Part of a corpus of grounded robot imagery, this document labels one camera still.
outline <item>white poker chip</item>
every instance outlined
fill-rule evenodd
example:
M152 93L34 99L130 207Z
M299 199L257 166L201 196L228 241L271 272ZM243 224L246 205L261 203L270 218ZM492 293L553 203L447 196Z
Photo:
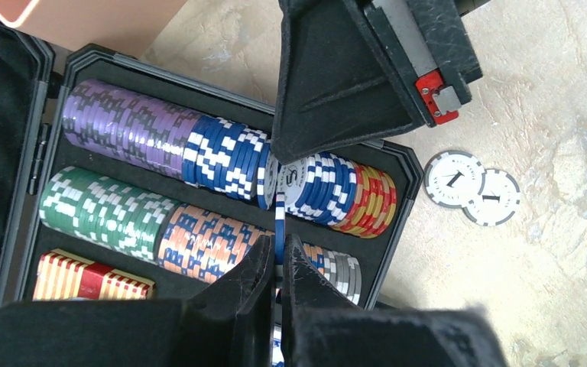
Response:
M498 226L507 222L521 203L521 190L510 174L500 170L487 170L485 186L480 195L464 208L465 215L481 226Z
M478 158L465 151L444 151L426 169L424 186L431 200L441 206L460 209L481 194L485 169Z

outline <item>table surface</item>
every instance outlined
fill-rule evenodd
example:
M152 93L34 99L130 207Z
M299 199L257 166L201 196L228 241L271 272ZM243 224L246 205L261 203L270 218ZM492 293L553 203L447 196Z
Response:
M275 0L189 0L142 59L273 104L281 17ZM521 208L485 228L422 190L381 297L483 313L510 365L587 365L587 2L493 0L464 22L474 102L390 140L422 164L458 148L508 171Z

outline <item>case hinge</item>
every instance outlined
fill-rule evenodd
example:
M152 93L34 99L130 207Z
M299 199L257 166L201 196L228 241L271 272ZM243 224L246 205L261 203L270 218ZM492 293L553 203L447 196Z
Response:
M44 166L44 158L46 157L49 137L50 125L41 124L39 135L37 136L37 147L35 147L30 180L28 181L28 194L30 195L37 195L39 176L41 175L41 168Z

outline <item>black case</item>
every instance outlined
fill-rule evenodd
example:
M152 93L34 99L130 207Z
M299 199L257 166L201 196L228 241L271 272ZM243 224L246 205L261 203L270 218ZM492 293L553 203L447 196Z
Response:
M0 212L2 225L5 227L0 240L0 307L14 300L31 298L39 257L53 248L62 248L150 278L157 284L157 297L187 299L206 286L201 281L174 274L156 265L42 226L37 215L37 193L53 174L69 165L105 174L256 226L274 229L273 210L265 211L259 209L257 203L233 200L212 191L195 189L178 180L74 147L63 137L61 125L57 123L61 116L61 106L70 90L80 81L91 78L269 132L275 113L272 106L149 66L96 45L89 45L69 56L63 81L55 88L55 78L51 73L54 60L51 48L39 40L1 25L0 32L17 40L19 47L28 51L29 61L34 65L34 78L29 80L32 86L26 86L31 88L30 108L25 118L21 115L19 121L13 122L10 127L22 130L21 150L13 157L14 160L19 159L16 164L14 161L2 162L3 167L12 172L12 189L3 193L2 200L7 201L7 208ZM54 115L50 115L50 107L55 104L52 100L55 94L58 95L57 108ZM49 107L45 116L53 116L48 118L49 122L56 122L52 127L42 123L45 106ZM2 129L0 135L2 134L9 135L8 129ZM287 231L297 233L303 241L355 256L361 265L363 279L359 306L369 309L374 307L377 300L420 188L423 172L410 148L388 141L370 141L332 151L391 175L397 186L398 196L393 223L376 239L359 239L326 226L288 216Z

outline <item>poker chip case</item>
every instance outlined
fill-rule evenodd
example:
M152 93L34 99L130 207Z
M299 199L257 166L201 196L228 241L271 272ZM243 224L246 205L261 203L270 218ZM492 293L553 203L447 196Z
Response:
M155 297L188 299L206 283L159 268L42 226L37 213L39 193L58 171L76 166L149 190L180 202L207 209L274 230L274 208L260 209L255 202L234 200L210 190L195 188L143 168L98 155L70 144L62 133L61 106L71 89L84 80L101 80L158 99L220 116L252 128L271 132L274 108L214 86L167 72L132 57L89 45L70 55L60 85L51 73L54 55L48 45L0 25L0 61L24 63L26 83L15 85L0 69L0 88L16 88L16 101L0 106L0 307L13 300L32 298L40 257L56 248L107 264L156 284ZM20 59L10 47L26 54ZM8 108L11 113L5 115ZM332 136L319 124L318 134ZM370 141L331 150L338 156L367 164L390 175L397 188L397 211L386 231L374 239L361 239L293 216L287 216L287 233L304 242L350 254L362 271L359 306L373 308L401 232L422 181L422 170L413 151L388 141Z

